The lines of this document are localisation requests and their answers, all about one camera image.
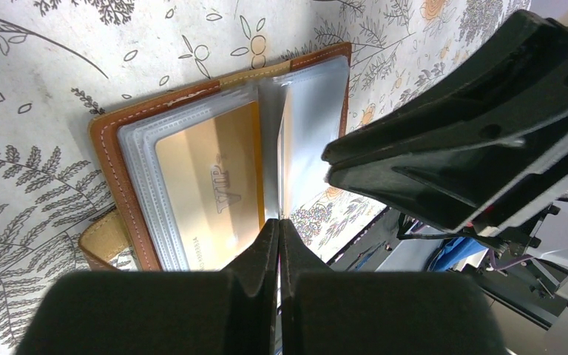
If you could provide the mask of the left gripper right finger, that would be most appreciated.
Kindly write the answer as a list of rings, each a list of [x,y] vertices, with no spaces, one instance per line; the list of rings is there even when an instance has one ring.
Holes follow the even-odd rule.
[[[481,289],[468,276],[334,271],[281,220],[285,354],[505,354]]]

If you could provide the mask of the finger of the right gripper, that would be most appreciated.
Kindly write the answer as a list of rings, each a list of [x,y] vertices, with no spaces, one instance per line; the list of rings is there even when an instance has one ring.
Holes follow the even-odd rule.
[[[329,143],[322,159],[335,164],[390,139],[401,140],[466,118],[496,98],[517,95],[520,78],[551,64],[567,49],[568,26],[517,10],[452,73],[389,114]]]

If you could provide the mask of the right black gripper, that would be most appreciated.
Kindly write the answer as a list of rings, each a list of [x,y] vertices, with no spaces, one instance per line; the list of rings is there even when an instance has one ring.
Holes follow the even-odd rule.
[[[568,250],[568,114],[452,124],[333,163],[328,182],[426,224]]]

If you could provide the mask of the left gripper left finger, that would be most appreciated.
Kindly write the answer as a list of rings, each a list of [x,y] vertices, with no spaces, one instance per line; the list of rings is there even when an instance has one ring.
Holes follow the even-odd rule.
[[[80,271],[47,292],[18,354],[272,354],[278,221],[219,271]]]

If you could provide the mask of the gold VIP card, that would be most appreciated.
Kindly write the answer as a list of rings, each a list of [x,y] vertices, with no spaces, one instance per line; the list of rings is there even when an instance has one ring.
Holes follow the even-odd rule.
[[[288,173],[291,155],[292,137],[292,113],[293,102],[291,90],[287,87],[283,90],[283,110],[278,133],[278,203],[279,217],[284,219],[288,216]]]
[[[258,103],[153,139],[189,269],[223,268],[264,224]]]

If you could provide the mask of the brown leather card holder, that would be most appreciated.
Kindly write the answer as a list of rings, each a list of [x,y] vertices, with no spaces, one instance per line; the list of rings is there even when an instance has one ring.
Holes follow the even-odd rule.
[[[145,271],[160,271],[162,262],[155,250],[135,188],[137,182],[134,159],[120,141],[120,128],[184,107],[219,92],[234,89],[263,78],[299,72],[321,61],[336,57],[351,60],[353,44],[341,42],[320,50],[290,58],[279,64],[235,72],[196,84],[170,90],[164,94],[139,99],[132,104],[93,118],[89,136],[101,165],[115,209],[88,227],[79,237],[78,245],[93,271],[114,271],[111,259],[127,247],[135,252],[137,264]]]

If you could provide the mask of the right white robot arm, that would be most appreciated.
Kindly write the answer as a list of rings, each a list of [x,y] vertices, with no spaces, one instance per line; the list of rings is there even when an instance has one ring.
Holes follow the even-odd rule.
[[[458,69],[322,159],[332,186],[492,246],[555,207],[527,253],[568,269],[568,26],[515,11]]]

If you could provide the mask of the floral table mat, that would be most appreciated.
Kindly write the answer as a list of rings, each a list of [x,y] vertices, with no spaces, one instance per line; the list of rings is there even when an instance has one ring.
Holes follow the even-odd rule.
[[[464,62],[529,1],[0,1],[0,354],[87,269],[114,200],[87,127],[189,84],[348,41],[353,131]]]

